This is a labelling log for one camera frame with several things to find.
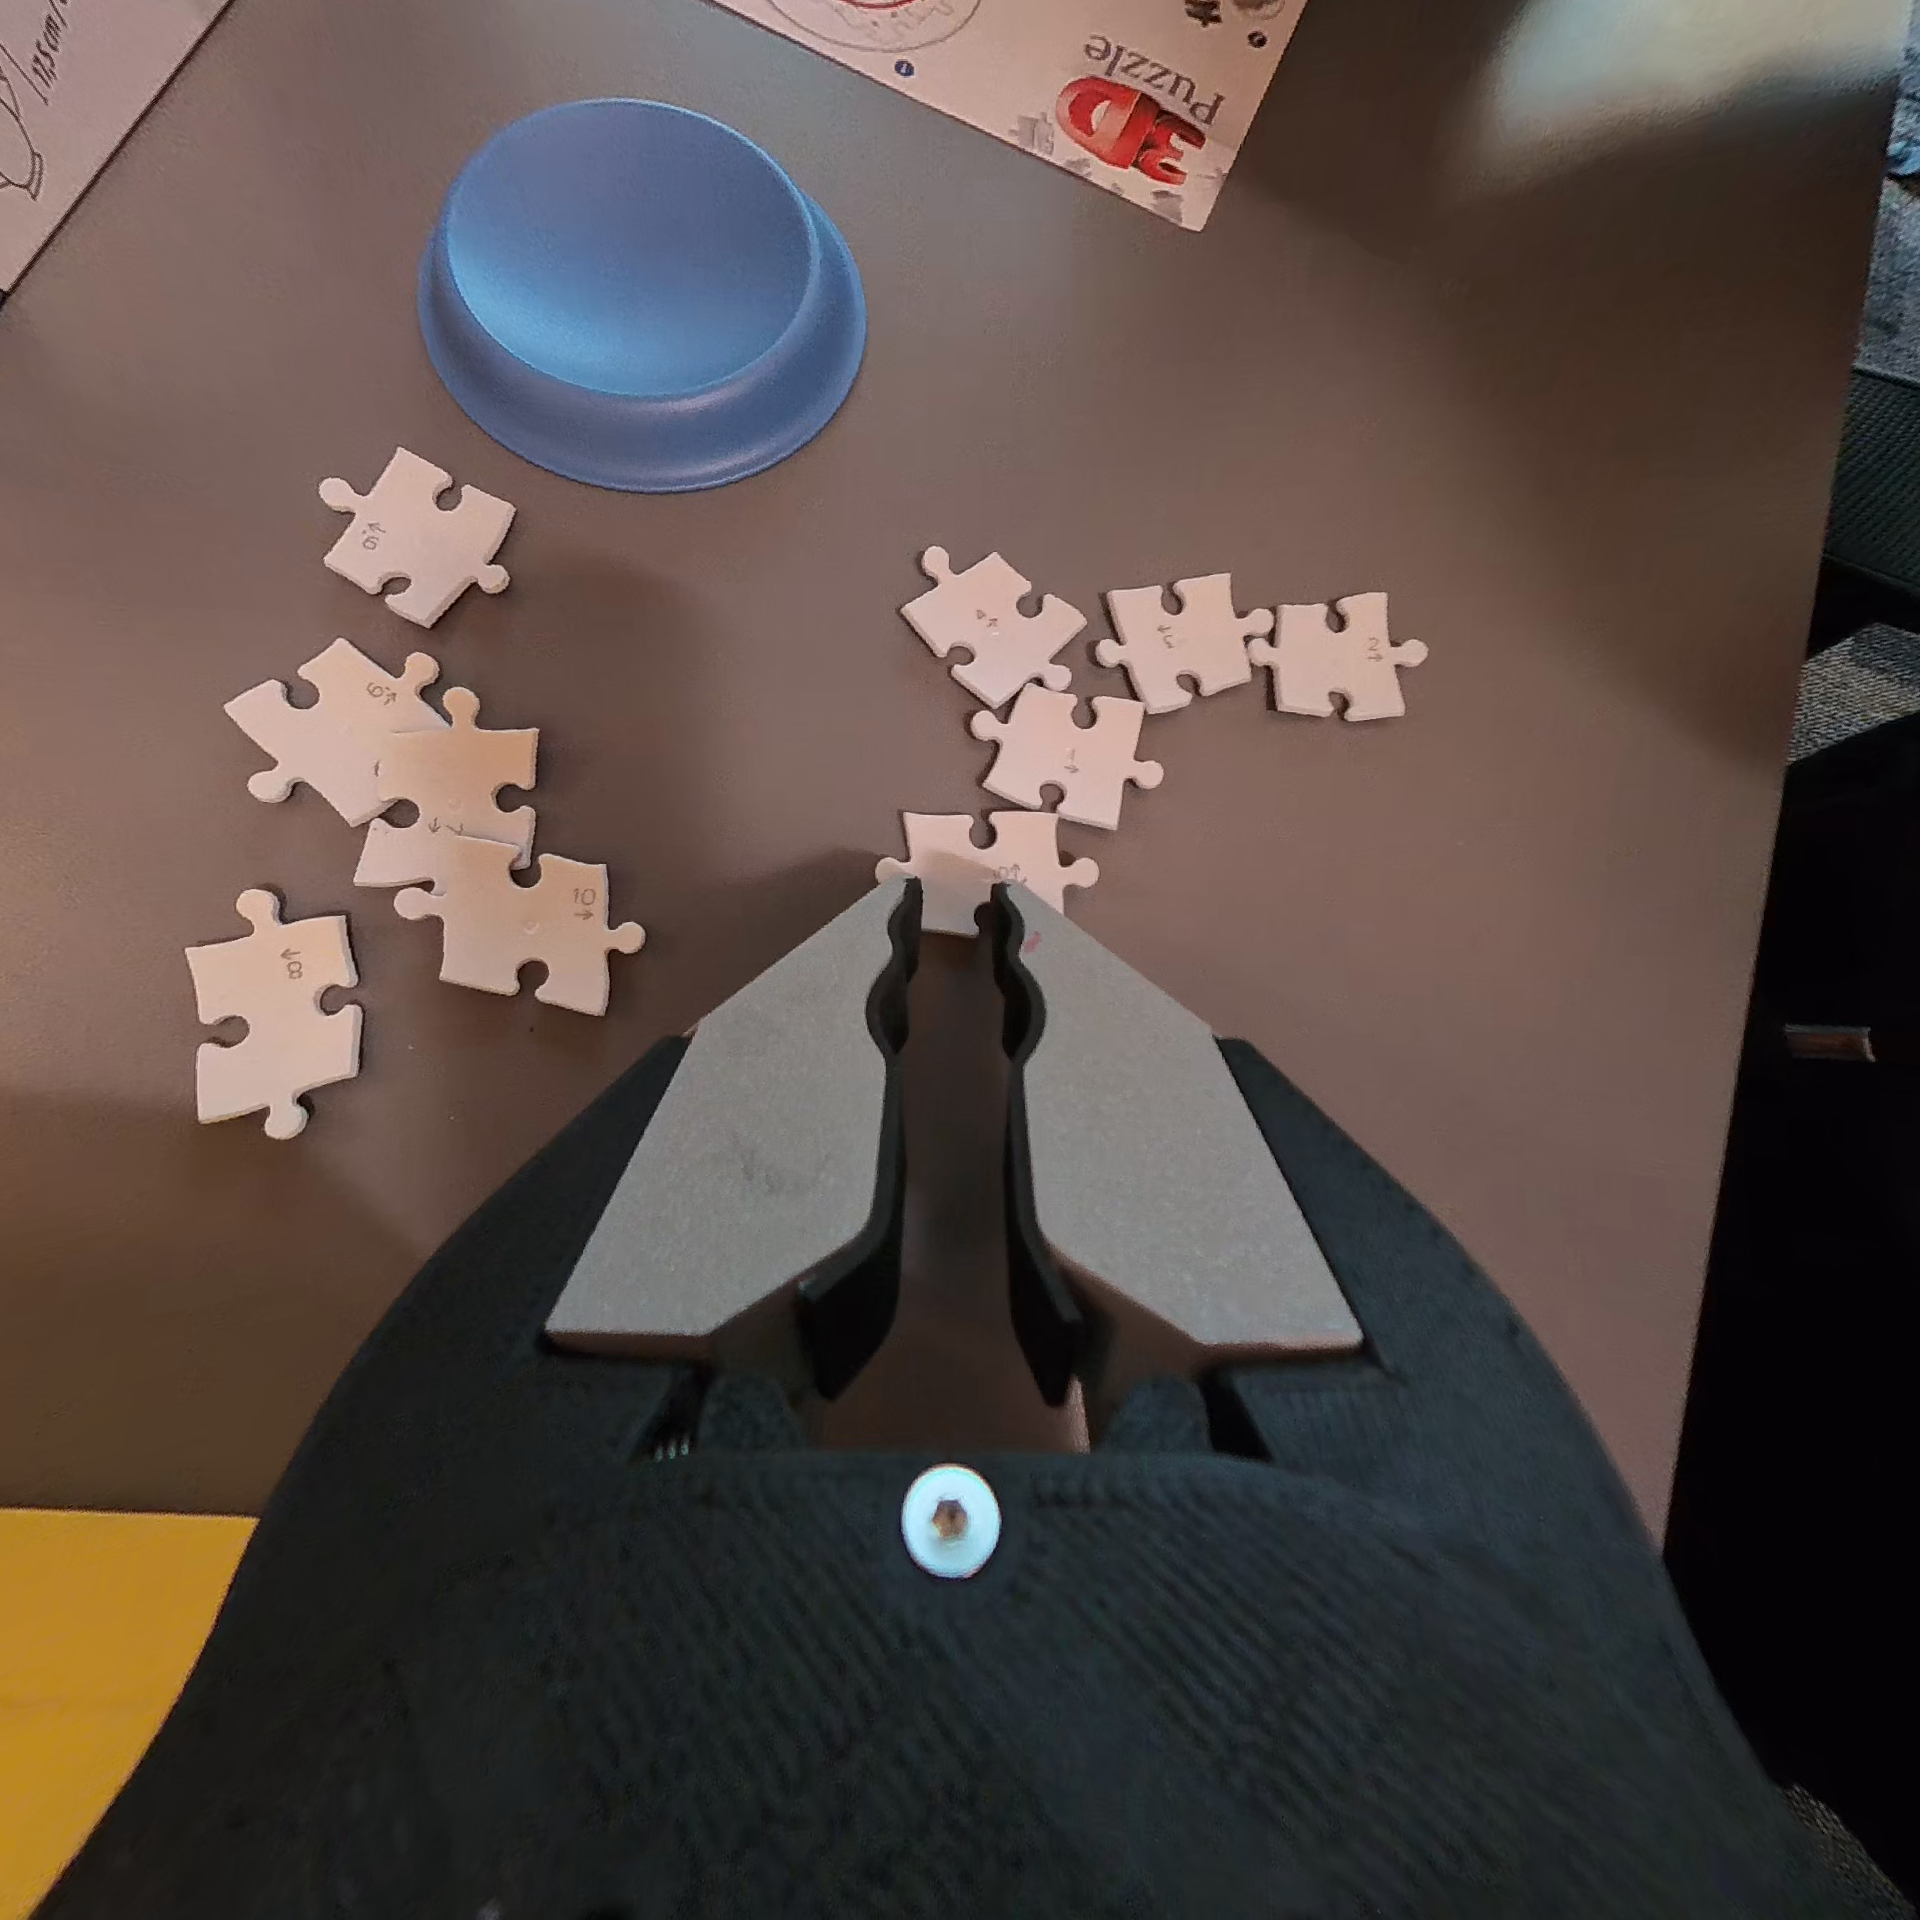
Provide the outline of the white sheet with line drawing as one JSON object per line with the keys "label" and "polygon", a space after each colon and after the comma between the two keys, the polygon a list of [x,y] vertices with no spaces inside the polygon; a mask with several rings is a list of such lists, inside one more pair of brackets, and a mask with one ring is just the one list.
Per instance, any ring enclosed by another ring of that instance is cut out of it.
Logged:
{"label": "white sheet with line drawing", "polygon": [[226,1],[3,6],[3,291],[12,294]]}

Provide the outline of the group of scattered puzzle pieces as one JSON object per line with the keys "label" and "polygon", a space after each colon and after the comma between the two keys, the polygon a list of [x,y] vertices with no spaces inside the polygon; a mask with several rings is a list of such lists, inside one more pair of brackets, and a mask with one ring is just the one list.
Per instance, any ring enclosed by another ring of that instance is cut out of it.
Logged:
{"label": "group of scattered puzzle pieces", "polygon": [[[329,475],[316,492],[349,515],[326,570],[416,628],[433,628],[469,589],[495,596],[511,583],[498,551],[516,508],[407,446],[367,486]],[[541,1004],[606,1015],[613,956],[641,952],[646,933],[613,919],[605,863],[538,853],[536,810],[502,804],[507,790],[536,788],[541,732],[484,725],[467,686],[434,698],[440,664],[427,652],[388,669],[338,636],[299,676],[308,703],[266,679],[223,707],[266,755],[249,779],[252,798],[284,804],[307,788],[360,828],[352,881],[390,891],[408,921],[440,923],[442,984],[516,996],[533,965]],[[200,1022],[244,1028],[199,1046],[197,1118],[256,1115],[272,1140],[297,1140],[308,1095],[365,1063],[365,1005],[324,1001],[358,984],[351,923],[345,913],[289,919],[270,885],[244,890],[235,910],[242,933],[186,949]]]}

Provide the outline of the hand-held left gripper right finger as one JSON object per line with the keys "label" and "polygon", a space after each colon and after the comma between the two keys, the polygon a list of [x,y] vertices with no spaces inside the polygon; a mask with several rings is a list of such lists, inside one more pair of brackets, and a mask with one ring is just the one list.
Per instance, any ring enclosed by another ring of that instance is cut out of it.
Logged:
{"label": "hand-held left gripper right finger", "polygon": [[1021,881],[992,887],[1011,1306],[1042,1400],[1362,1349],[1206,1019]]}

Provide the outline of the beige puzzle piece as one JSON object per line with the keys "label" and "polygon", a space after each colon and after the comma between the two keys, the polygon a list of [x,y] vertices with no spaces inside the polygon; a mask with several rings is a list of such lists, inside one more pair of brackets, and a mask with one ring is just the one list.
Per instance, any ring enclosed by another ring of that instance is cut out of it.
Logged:
{"label": "beige puzzle piece", "polygon": [[1400,671],[1428,660],[1428,646],[1389,630],[1389,594],[1369,589],[1327,603],[1283,603],[1270,633],[1244,641],[1247,660],[1269,674],[1281,714],[1379,721],[1406,714]]}
{"label": "beige puzzle piece", "polygon": [[1068,890],[1099,884],[1101,868],[1089,856],[1060,851],[1060,819],[1041,810],[995,810],[986,813],[991,839],[975,839],[970,813],[903,813],[906,857],[882,856],[876,881],[917,879],[923,885],[923,929],[961,939],[978,936],[977,915],[997,884],[1022,884],[1054,910],[1067,908]]}
{"label": "beige puzzle piece", "polygon": [[1072,669],[1059,655],[1089,626],[1085,611],[1053,592],[1037,611],[1022,611],[1033,583],[999,551],[956,570],[948,549],[932,544],[920,568],[932,586],[901,613],[941,660],[969,653],[950,674],[985,707],[1007,707],[1026,684],[1071,690]]}
{"label": "beige puzzle piece", "polygon": [[1092,658],[1123,669],[1149,714],[1176,712],[1195,698],[1250,684],[1254,664],[1247,646],[1273,636],[1278,624],[1269,606],[1237,608],[1229,571],[1182,577],[1171,587],[1108,587],[1102,603],[1112,633],[1094,644]]}
{"label": "beige puzzle piece", "polygon": [[1114,831],[1127,783],[1150,791],[1165,779],[1160,761],[1137,753],[1147,707],[1132,698],[1101,693],[1090,701],[1090,725],[1076,720],[1076,709],[1072,692],[1041,684],[1022,686],[1007,718],[975,709],[970,733],[997,747],[980,783],[1026,808],[1042,808],[1044,791],[1057,788],[1062,819]]}

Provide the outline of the printed puzzle box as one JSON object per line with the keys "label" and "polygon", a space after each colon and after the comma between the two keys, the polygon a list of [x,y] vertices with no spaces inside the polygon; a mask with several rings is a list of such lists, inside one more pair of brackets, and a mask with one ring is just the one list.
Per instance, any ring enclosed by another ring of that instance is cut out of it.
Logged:
{"label": "printed puzzle box", "polygon": [[1305,1],[727,1],[725,10],[1206,227]]}

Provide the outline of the blue round plastic stand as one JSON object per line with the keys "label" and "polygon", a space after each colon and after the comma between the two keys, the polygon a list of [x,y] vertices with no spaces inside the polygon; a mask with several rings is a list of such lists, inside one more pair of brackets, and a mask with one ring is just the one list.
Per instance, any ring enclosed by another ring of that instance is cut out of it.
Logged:
{"label": "blue round plastic stand", "polygon": [[774,155],[625,98],[536,110],[469,157],[416,310],[446,394],[495,442],[641,494],[780,465],[845,406],[869,338],[845,233]]}

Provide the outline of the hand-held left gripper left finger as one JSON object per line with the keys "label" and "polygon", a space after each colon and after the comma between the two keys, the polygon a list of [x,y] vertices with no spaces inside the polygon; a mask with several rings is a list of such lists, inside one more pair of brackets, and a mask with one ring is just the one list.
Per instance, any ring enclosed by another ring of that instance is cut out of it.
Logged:
{"label": "hand-held left gripper left finger", "polygon": [[876,884],[710,1012],[546,1321],[567,1349],[841,1397],[901,1304],[920,884]]}

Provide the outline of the dark furniture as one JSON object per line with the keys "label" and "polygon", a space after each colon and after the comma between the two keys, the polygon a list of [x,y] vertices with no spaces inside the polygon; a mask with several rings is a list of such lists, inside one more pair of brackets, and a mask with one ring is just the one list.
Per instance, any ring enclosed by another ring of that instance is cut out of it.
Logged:
{"label": "dark furniture", "polygon": [[1795,761],[1667,1564],[1768,1767],[1917,1845],[1919,721]]}

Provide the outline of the yellow flat object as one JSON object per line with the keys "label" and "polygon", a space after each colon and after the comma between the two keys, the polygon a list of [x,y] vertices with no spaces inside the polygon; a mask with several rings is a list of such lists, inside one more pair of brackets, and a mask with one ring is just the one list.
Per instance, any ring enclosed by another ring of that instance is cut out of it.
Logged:
{"label": "yellow flat object", "polygon": [[252,1515],[3,1511],[3,1914],[29,1915],[146,1754]]}

